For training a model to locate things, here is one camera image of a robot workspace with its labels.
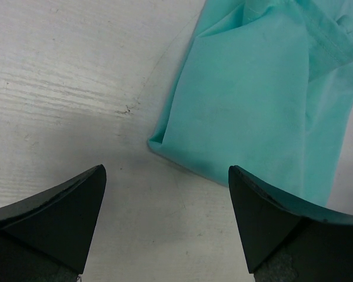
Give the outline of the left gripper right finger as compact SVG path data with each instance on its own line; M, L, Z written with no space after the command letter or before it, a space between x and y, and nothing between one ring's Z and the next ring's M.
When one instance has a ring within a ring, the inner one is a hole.
M256 281L353 281L353 215L327 209L231 166L229 191Z

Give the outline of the mint green t shirt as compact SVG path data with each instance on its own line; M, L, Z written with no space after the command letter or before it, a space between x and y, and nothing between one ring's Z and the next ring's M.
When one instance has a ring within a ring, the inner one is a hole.
M148 144L353 214L353 1L206 1Z

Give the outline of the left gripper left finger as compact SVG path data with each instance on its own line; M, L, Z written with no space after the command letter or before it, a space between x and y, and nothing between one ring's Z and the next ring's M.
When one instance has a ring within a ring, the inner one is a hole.
M0 281L79 281L105 193L97 165L0 208Z

